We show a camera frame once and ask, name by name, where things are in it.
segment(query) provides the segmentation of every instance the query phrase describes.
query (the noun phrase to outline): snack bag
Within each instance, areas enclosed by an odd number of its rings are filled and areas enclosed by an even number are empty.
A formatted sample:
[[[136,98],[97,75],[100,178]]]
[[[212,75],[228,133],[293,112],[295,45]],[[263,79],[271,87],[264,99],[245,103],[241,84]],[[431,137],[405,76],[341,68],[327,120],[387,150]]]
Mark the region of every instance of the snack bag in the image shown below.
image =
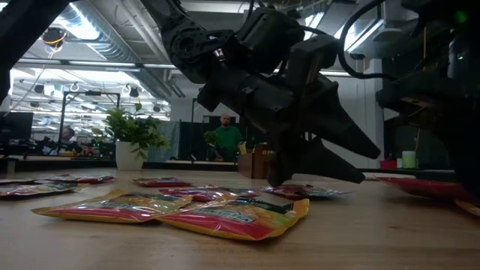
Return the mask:
[[[2,179],[0,185],[12,185],[12,184],[33,184],[35,179]]]
[[[472,204],[470,202],[455,201],[457,206],[460,206],[463,210],[480,217],[480,204]]]
[[[42,180],[52,181],[52,182],[67,182],[67,183],[82,183],[82,184],[102,184],[107,183],[115,180],[115,177],[111,175],[105,176],[97,176],[97,175],[87,175],[87,176],[79,176],[79,175],[58,175],[58,176],[51,176],[47,178],[42,178]]]
[[[222,197],[235,199],[236,197],[258,196],[253,188],[217,187],[213,184],[204,187],[162,188],[159,191],[169,195],[193,195],[193,201],[198,203],[207,203]]]
[[[460,184],[452,182],[430,181],[416,178],[379,178],[387,185],[420,197],[441,200],[460,200],[480,203],[480,199],[468,193]]]
[[[182,229],[227,239],[258,241],[279,236],[308,213],[308,199],[273,205],[238,198],[193,211],[167,214],[157,219]]]
[[[12,184],[0,186],[0,198],[27,197],[34,195],[58,194],[79,191],[88,184],[52,183],[52,184]]]
[[[264,192],[280,195],[291,200],[299,200],[304,198],[327,198],[341,194],[348,194],[348,191],[329,190],[320,187],[314,187],[313,185],[306,184],[305,186],[300,184],[283,184],[278,187],[264,187]]]
[[[190,182],[181,181],[176,177],[134,178],[133,182],[148,188],[187,187],[192,185]]]
[[[78,221],[140,223],[186,206],[190,196],[165,196],[114,190],[105,196],[55,207],[37,208],[35,214]]]

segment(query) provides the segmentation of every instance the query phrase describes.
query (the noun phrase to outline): potted plant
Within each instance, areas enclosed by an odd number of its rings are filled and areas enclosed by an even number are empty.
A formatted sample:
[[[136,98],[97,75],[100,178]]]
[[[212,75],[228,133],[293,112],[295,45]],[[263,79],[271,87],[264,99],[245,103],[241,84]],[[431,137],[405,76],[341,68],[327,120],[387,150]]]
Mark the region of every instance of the potted plant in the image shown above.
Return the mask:
[[[119,170],[141,170],[147,160],[149,149],[168,148],[169,144],[158,130],[161,120],[149,116],[138,118],[142,104],[135,104],[135,113],[125,112],[125,109],[108,110],[104,120],[107,126],[105,133],[117,139],[115,159]],[[105,136],[98,128],[93,128],[94,134]]]

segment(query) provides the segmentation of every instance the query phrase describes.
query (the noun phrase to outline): pipe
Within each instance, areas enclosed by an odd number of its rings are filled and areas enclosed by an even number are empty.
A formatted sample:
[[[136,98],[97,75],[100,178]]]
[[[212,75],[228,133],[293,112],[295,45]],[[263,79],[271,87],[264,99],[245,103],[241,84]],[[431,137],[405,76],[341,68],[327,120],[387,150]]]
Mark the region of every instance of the pipe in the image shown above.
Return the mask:
[[[80,24],[90,24],[100,33],[97,41],[106,43],[88,44],[93,50],[111,62],[140,62],[140,57],[125,43],[119,33],[98,12],[90,1],[76,1],[70,3],[58,16],[61,24],[68,30]],[[150,70],[140,72],[127,72],[128,75],[138,79],[154,97],[168,100],[172,93]]]
[[[125,5],[125,3],[122,0],[115,0],[115,2],[118,5],[118,7],[120,8],[120,10],[127,16],[127,19],[130,21],[130,23],[135,28],[135,30],[140,34],[142,39],[147,43],[150,50],[158,57],[158,59],[160,61],[162,61],[162,62],[165,61],[165,59],[164,59],[165,57],[162,54],[162,52],[160,51],[160,49],[158,49],[158,47],[156,47],[153,44],[152,39],[140,27],[140,25],[138,24],[138,22],[135,20],[134,16],[132,15],[132,13],[130,13],[130,11],[128,10],[128,7]]]
[[[132,2],[132,0],[124,0],[124,2],[127,3],[127,5],[130,6],[130,10],[132,11],[132,14],[136,16],[136,18],[140,21],[140,23],[143,25],[143,28],[145,31],[147,31],[147,34],[150,35],[150,38],[153,40],[157,48],[161,51],[163,58],[165,60],[168,60],[168,53],[167,50],[165,49],[164,45],[162,42],[158,39],[159,34],[155,33],[150,26],[149,22],[145,19],[143,16],[142,12],[140,9],[135,5],[135,3]]]

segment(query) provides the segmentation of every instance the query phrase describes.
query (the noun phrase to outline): table surface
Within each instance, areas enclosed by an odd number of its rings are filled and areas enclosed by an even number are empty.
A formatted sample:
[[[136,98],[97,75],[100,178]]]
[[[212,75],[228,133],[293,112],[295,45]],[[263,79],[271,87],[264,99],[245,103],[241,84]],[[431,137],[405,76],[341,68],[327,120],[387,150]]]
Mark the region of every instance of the table surface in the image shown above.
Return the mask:
[[[137,187],[132,176],[178,176],[198,185],[260,186],[236,172],[79,169],[17,174],[114,174],[118,180],[77,193],[0,201],[1,269],[479,269],[480,220],[449,202],[409,196],[378,181],[351,184],[296,175],[312,184],[353,193],[313,201],[286,234],[262,242],[232,241],[166,224],[127,225],[61,220],[30,209],[73,203],[115,188]],[[262,199],[284,204],[269,194]]]

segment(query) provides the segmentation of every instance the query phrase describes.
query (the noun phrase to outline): green leaves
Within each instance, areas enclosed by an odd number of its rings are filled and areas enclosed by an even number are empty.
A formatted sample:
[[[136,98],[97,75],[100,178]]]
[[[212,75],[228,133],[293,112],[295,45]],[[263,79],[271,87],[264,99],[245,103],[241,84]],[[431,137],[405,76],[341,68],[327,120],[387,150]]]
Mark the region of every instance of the green leaves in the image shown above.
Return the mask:
[[[129,142],[136,152],[135,158],[147,159],[145,152],[149,149],[169,148],[168,140],[157,130],[163,122],[149,116],[148,118],[135,118],[138,111],[142,109],[141,103],[135,104],[135,115],[125,112],[125,109],[109,110],[108,116],[104,120],[107,124],[105,132],[110,136],[116,137],[122,142]]]

